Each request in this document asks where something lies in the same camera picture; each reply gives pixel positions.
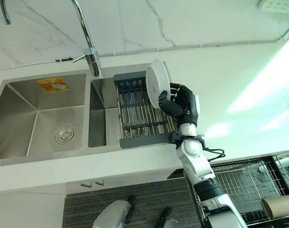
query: double sink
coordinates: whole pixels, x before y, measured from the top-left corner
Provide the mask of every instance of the double sink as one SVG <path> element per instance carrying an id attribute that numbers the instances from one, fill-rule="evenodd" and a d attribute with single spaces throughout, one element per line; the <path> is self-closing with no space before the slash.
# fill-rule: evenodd
<path id="1" fill-rule="evenodd" d="M 77 71 L 3 81 L 0 166 L 122 150 L 114 75 L 147 67 L 103 68 L 103 78 Z M 49 90 L 40 84 L 59 78 Z"/>

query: power outlet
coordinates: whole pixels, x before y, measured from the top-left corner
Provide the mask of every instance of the power outlet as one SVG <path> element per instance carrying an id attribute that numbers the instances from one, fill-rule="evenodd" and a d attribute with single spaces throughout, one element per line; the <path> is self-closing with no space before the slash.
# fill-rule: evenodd
<path id="1" fill-rule="evenodd" d="M 289 13 L 289 0 L 261 0 L 258 8 L 265 12 Z"/>

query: cardboard tube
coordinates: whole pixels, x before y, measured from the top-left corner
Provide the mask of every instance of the cardboard tube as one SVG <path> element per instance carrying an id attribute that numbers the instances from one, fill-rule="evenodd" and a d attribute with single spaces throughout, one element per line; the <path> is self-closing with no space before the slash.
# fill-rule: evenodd
<path id="1" fill-rule="evenodd" d="M 262 199 L 263 206 L 270 219 L 289 215 L 289 195 Z"/>

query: sink basin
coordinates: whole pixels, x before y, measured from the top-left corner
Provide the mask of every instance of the sink basin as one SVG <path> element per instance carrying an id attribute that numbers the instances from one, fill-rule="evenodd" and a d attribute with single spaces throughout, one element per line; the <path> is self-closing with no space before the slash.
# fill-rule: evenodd
<path id="1" fill-rule="evenodd" d="M 86 74 L 61 77 L 46 92 L 38 79 L 7 83 L 0 96 L 0 159 L 81 148 Z"/>
<path id="2" fill-rule="evenodd" d="M 120 135 L 117 93 L 113 78 L 91 81 L 88 146 L 118 145 Z"/>

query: wire rack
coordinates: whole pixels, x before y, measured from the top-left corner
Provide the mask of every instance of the wire rack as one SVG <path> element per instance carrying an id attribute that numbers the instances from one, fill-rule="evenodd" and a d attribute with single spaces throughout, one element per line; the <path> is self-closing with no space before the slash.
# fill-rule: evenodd
<path id="1" fill-rule="evenodd" d="M 230 195 L 247 224 L 269 220 L 262 198 L 289 195 L 289 178 L 276 156 L 214 165 L 224 192 Z"/>
<path id="2" fill-rule="evenodd" d="M 144 78 L 119 82 L 116 87 L 121 138 L 175 131 L 174 119 L 151 105 Z"/>

